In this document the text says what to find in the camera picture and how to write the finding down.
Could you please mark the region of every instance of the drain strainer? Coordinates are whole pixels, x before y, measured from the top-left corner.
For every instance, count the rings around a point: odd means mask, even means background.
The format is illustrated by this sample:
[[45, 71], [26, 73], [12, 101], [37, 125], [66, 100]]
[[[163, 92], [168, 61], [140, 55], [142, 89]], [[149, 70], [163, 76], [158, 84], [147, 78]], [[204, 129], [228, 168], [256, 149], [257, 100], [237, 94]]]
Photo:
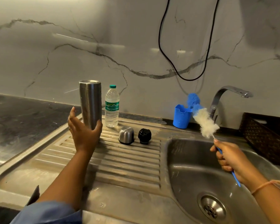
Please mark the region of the drain strainer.
[[224, 205], [216, 197], [201, 193], [198, 195], [198, 205], [203, 214], [216, 223], [226, 223], [228, 213]]

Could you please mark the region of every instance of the black stopper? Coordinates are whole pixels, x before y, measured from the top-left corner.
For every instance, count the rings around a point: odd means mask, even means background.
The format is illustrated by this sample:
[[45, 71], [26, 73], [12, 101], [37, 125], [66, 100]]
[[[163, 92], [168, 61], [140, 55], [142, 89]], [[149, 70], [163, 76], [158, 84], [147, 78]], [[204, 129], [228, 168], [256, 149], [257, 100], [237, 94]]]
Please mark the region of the black stopper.
[[147, 145], [151, 139], [151, 131], [149, 129], [142, 128], [138, 133], [138, 138], [141, 144]]

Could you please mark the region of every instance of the faucet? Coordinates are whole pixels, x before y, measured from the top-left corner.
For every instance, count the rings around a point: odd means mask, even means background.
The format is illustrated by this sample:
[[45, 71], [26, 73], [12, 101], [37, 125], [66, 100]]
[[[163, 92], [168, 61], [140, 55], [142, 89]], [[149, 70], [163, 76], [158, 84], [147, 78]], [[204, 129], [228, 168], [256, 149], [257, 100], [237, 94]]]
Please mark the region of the faucet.
[[212, 104], [210, 106], [210, 117], [214, 120], [214, 122], [217, 119], [217, 115], [214, 117], [216, 109], [217, 109], [217, 105], [219, 103], [219, 100], [220, 100], [222, 94], [226, 90], [230, 90], [232, 92], [235, 92], [235, 93], [241, 95], [244, 98], [253, 97], [253, 94], [251, 92], [249, 92], [249, 91], [242, 90], [242, 89], [239, 89], [239, 88], [234, 87], [234, 86], [223, 86], [220, 90], [217, 91], [216, 95], [213, 98], [213, 102], [212, 102]]

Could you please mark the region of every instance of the person's left hand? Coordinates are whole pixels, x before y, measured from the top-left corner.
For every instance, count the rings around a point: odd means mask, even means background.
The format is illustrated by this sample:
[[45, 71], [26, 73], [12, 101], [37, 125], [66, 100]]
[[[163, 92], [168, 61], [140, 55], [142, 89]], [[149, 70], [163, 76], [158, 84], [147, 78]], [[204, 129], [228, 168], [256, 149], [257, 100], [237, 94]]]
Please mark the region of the person's left hand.
[[75, 107], [72, 107], [67, 123], [72, 133], [77, 153], [92, 156], [101, 135], [103, 127], [101, 120], [98, 120], [96, 128], [91, 130], [76, 117]]

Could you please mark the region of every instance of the person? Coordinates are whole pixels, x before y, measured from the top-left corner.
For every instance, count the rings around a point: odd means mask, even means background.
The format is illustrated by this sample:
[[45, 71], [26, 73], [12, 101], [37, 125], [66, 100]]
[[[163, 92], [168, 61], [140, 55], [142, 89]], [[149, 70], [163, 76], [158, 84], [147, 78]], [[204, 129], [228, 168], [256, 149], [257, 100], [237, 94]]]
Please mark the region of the person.
[[[76, 116], [73, 107], [68, 126], [74, 139], [76, 153], [53, 183], [39, 199], [22, 209], [10, 224], [80, 224], [82, 188], [86, 169], [102, 130], [101, 121], [92, 131]], [[216, 147], [222, 149], [221, 155]], [[236, 144], [214, 140], [210, 149], [222, 169], [234, 170], [238, 180], [252, 192], [257, 203], [272, 224], [280, 224], [280, 189], [269, 181], [251, 164]]]

